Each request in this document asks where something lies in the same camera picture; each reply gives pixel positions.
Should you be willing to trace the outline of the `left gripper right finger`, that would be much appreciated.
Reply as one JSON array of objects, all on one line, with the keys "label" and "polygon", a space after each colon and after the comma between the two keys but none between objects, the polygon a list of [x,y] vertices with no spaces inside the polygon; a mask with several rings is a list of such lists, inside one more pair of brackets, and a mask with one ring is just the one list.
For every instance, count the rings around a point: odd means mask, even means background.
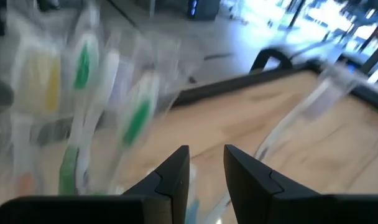
[{"label": "left gripper right finger", "polygon": [[320,194],[231,144],[223,160],[238,224],[378,224],[378,195]]}]

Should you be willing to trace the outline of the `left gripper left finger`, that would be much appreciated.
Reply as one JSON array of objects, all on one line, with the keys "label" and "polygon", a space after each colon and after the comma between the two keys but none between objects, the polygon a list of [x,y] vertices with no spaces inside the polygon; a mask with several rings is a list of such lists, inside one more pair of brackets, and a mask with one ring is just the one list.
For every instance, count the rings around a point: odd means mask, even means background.
[{"label": "left gripper left finger", "polygon": [[0,224],[185,224],[187,145],[121,195],[30,196],[0,205]]}]

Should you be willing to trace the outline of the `teal mouthwash bottle white cap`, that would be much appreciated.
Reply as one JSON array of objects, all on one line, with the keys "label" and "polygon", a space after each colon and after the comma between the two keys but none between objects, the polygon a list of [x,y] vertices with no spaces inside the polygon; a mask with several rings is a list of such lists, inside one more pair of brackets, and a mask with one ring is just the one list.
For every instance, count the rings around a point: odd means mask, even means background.
[{"label": "teal mouthwash bottle white cap", "polygon": [[187,198],[187,208],[185,214],[185,224],[196,224],[197,212],[199,207],[199,200],[196,197],[196,167],[190,164],[190,177],[189,177],[189,188],[188,188],[188,198]]}]

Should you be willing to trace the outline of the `green blue toothbrush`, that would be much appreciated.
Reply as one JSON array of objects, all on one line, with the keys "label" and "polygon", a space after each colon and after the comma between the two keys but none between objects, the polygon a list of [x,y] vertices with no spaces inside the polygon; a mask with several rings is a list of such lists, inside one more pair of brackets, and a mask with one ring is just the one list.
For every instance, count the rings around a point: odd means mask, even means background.
[{"label": "green blue toothbrush", "polygon": [[113,179],[124,154],[134,148],[155,113],[159,97],[160,76],[155,71],[146,71],[129,90],[118,113],[116,146],[108,168],[106,192],[115,193]]}]

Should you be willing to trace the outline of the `purple white toothbrush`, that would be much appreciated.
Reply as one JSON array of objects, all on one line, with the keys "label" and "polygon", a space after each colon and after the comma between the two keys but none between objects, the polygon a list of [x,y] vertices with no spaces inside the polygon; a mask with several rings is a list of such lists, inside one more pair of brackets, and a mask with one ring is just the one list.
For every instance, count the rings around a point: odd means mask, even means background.
[{"label": "purple white toothbrush", "polygon": [[254,153],[254,158],[262,161],[275,151],[277,141],[283,139],[298,120],[304,119],[310,123],[318,119],[358,86],[361,78],[362,75],[358,72],[340,70],[338,67],[330,67],[322,71],[315,89],[271,130]]}]

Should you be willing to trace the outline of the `clear plastic bag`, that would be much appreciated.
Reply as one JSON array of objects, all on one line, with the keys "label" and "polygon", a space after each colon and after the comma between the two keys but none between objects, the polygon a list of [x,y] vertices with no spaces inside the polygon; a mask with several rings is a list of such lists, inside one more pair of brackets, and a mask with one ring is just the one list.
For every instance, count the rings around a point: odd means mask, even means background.
[{"label": "clear plastic bag", "polygon": [[137,30],[102,21],[97,0],[0,0],[0,203],[16,198],[14,194],[14,153],[11,112],[14,90],[11,70],[19,41],[38,37],[60,51],[60,101],[54,115],[36,118],[31,127],[30,143],[36,148],[40,192],[33,195],[60,195],[59,170],[68,146],[75,100],[71,77],[71,54],[80,35],[96,34],[99,41],[99,64],[88,89],[85,117],[100,81],[99,67],[109,50],[119,52],[119,67],[113,91],[96,125],[90,146],[90,164],[86,186],[73,196],[106,195],[108,168],[111,162],[118,113],[133,85],[148,70],[160,76],[160,89],[155,113],[134,148],[124,154],[113,179],[115,193],[125,191],[118,184],[136,149],[147,134],[171,109],[190,75],[200,66],[201,56],[194,46],[180,39],[151,30]]}]

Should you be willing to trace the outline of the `green white toothbrush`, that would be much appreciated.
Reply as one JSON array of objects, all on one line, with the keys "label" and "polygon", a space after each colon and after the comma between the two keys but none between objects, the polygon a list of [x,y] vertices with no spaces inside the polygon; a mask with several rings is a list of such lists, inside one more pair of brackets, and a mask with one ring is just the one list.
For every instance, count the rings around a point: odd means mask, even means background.
[{"label": "green white toothbrush", "polygon": [[75,169],[78,163],[78,146],[83,131],[88,89],[99,64],[99,41],[94,32],[86,31],[80,35],[71,54],[70,62],[75,105],[68,146],[59,170],[58,193],[60,195],[77,193]]}]

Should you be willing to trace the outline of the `orange white toothbrush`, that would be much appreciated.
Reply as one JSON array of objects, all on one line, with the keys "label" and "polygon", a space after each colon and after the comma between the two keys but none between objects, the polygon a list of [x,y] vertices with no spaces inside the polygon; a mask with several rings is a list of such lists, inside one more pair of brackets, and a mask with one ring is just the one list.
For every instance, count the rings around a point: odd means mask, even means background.
[{"label": "orange white toothbrush", "polygon": [[11,70],[14,103],[11,112],[14,194],[40,192],[36,148],[30,143],[36,118],[54,115],[60,101],[60,51],[38,37],[19,41]]}]

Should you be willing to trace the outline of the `black arched table clamp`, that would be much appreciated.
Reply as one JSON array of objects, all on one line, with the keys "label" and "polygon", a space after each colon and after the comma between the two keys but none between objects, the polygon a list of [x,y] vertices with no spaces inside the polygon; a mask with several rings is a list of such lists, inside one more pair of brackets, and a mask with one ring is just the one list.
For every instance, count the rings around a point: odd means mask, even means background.
[{"label": "black arched table clamp", "polygon": [[270,58],[275,58],[279,61],[279,64],[275,68],[276,70],[293,68],[293,62],[290,59],[290,52],[287,50],[287,48],[266,47],[257,54],[257,57],[250,68],[250,72],[263,71]]}]

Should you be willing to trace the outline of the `black aluminium table frame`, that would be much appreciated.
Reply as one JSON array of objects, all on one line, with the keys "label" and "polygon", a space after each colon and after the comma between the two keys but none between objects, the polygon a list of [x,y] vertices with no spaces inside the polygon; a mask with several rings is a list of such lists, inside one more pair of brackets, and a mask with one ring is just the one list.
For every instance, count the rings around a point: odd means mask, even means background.
[{"label": "black aluminium table frame", "polygon": [[[198,86],[182,91],[177,99],[173,102],[172,108],[187,106],[205,98],[211,98],[232,91],[247,88],[253,85],[261,85],[272,82],[281,78],[290,77],[299,72],[311,71],[315,76],[321,73],[321,61],[317,59],[309,60],[305,63],[295,65],[290,69],[273,69],[256,74],[248,74],[216,83]],[[351,94],[359,100],[367,103],[378,110],[378,92],[366,87],[356,87]]]}]

